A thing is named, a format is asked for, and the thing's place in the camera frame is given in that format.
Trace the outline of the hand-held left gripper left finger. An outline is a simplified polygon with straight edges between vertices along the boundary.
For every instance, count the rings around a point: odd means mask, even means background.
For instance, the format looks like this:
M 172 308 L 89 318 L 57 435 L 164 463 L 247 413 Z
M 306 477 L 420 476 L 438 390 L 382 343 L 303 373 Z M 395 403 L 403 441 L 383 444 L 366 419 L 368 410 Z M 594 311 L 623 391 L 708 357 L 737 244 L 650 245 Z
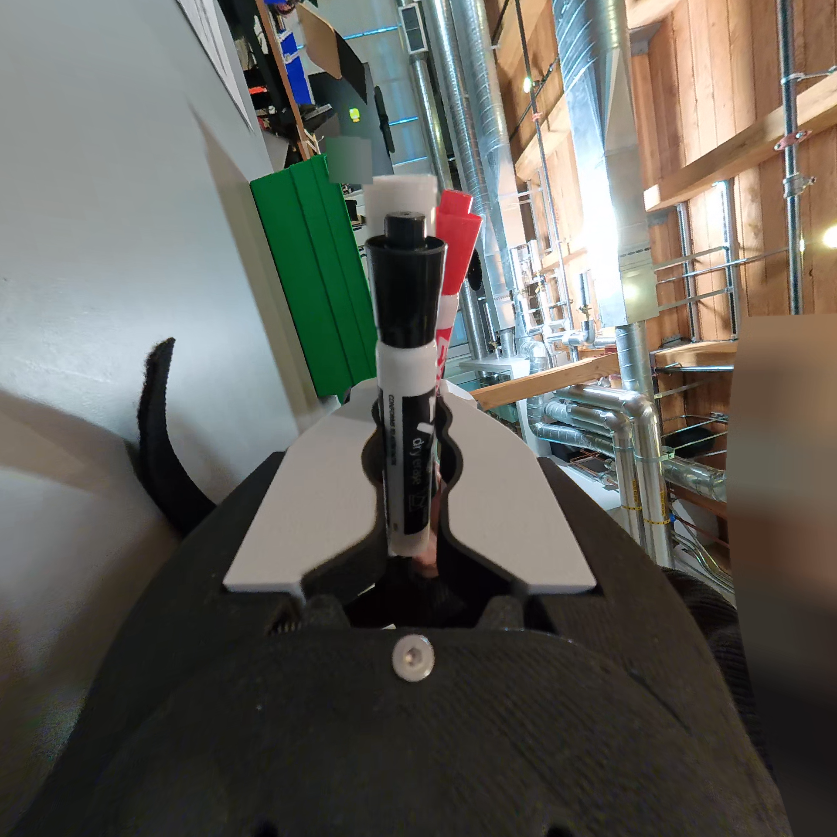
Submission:
M 224 579 L 230 592 L 351 602 L 388 558 L 378 483 L 362 454 L 377 425 L 377 389 L 352 389 L 287 449 Z

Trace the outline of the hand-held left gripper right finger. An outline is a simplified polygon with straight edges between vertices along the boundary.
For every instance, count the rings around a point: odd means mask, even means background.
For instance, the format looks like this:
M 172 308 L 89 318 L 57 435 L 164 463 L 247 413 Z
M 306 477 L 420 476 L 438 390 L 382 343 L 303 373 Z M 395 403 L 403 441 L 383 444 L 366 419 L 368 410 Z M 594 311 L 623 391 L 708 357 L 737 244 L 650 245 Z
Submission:
M 596 580 L 538 457 L 469 392 L 443 384 L 440 396 L 455 470 L 445 477 L 439 536 L 453 558 L 486 570 L 489 589 L 500 594 L 593 590 Z

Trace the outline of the black dry erase marker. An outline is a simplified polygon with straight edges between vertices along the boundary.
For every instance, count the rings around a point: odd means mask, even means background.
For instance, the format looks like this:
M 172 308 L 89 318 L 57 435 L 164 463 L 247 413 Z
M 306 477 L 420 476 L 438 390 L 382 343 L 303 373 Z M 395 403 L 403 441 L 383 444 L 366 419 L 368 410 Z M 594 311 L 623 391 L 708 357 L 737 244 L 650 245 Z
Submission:
M 363 244 L 369 238 L 384 234 L 387 215 L 410 212 L 424 216 L 424 238 L 428 251 L 435 248 L 430 238 L 435 236 L 439 205 L 439 189 L 434 175 L 384 175 L 374 177 L 373 183 L 364 187 L 365 233 Z
M 429 547 L 436 444 L 437 319 L 447 247 L 428 236 L 423 214 L 384 218 L 366 243 L 382 434 L 388 550 L 416 558 Z

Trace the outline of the red dry erase marker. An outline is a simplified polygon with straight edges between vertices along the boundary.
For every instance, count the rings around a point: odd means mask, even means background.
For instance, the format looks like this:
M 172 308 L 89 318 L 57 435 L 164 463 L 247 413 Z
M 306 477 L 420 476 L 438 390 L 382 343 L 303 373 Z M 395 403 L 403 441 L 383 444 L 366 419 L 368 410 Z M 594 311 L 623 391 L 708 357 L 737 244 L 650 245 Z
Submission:
M 482 225 L 482 220 L 472 213 L 472 204 L 472 196 L 459 191 L 446 190 L 441 196 L 437 212 L 436 236 L 445 243 L 447 252 L 435 335 L 436 394 L 439 394 L 441 378 L 445 371 L 445 362 L 459 308 L 459 292 L 465 282 Z M 437 529 L 443 492 L 438 453 L 434 453 L 433 476 L 429 544 L 419 556 L 412 560 L 413 569 L 422 579 L 438 577 Z

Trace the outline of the wooden railing beam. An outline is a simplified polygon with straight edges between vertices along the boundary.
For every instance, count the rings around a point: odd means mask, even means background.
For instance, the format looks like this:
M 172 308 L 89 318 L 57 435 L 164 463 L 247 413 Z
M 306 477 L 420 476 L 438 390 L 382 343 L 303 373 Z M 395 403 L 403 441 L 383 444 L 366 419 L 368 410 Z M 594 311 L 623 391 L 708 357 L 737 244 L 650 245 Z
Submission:
M 587 384 L 619 374 L 619 359 L 614 353 L 571 362 L 561 367 L 540 371 L 507 382 L 480 388 L 471 393 L 472 398 L 489 410 L 518 401 L 526 401 L 549 392 Z

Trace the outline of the silver insulated pipes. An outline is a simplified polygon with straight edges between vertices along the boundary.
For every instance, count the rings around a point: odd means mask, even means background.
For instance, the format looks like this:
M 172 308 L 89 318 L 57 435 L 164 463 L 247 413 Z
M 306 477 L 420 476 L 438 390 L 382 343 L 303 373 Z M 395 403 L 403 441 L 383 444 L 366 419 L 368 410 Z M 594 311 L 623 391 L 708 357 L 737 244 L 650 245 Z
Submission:
M 660 567 L 675 567 L 668 485 L 708 500 L 727 500 L 725 472 L 675 455 L 662 445 L 651 400 L 641 392 L 575 385 L 546 403 L 530 424 L 541 441 L 609 455 L 630 532 Z

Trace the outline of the green plastic bin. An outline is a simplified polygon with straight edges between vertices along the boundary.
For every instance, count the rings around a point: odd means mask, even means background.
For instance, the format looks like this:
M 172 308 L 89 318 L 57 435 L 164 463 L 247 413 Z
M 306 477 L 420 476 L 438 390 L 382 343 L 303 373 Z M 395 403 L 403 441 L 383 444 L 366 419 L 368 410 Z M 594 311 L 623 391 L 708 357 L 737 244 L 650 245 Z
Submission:
M 319 398 L 376 375 L 371 293 L 341 186 L 316 155 L 250 183 Z

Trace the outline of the person's black sweater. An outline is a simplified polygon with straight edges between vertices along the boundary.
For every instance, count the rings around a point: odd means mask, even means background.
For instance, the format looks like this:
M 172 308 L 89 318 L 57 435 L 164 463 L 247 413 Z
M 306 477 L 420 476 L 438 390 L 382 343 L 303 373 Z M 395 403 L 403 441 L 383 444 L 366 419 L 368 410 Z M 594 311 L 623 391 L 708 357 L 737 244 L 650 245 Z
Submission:
M 704 581 L 673 568 L 663 568 L 663 572 L 695 620 L 753 747 L 771 778 L 776 779 L 752 688 L 737 610 Z

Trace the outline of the black monitor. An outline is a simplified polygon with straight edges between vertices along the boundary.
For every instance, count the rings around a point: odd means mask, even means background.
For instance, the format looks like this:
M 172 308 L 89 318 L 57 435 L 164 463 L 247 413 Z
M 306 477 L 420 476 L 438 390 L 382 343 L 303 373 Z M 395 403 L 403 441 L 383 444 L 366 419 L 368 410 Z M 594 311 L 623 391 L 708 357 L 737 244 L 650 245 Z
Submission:
M 309 76 L 313 99 L 334 111 L 337 136 L 370 141 L 373 169 L 386 173 L 392 168 L 394 142 L 382 91 L 374 84 L 369 64 L 339 33 L 334 35 L 340 76 L 319 65 L 320 71 Z

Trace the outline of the white paper sheet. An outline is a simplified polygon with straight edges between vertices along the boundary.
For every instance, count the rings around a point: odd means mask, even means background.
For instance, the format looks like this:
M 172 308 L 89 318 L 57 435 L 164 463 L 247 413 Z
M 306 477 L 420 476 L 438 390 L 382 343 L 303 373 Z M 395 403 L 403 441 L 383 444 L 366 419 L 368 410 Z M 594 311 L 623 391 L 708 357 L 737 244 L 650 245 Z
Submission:
M 206 56 L 251 133 L 255 131 L 245 100 L 238 88 L 237 76 L 225 45 L 226 25 L 215 1 L 176 1 L 192 28 Z

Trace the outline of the round silver duct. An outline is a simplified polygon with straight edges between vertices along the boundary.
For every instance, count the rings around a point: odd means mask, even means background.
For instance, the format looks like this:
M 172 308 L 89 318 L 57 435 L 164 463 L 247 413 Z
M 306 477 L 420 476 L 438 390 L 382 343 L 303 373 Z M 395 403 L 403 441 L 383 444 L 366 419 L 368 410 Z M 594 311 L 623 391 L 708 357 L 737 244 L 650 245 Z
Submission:
M 478 244 L 490 326 L 514 352 L 512 251 L 526 239 L 486 7 L 478 1 L 422 6 L 459 180 L 483 218 Z

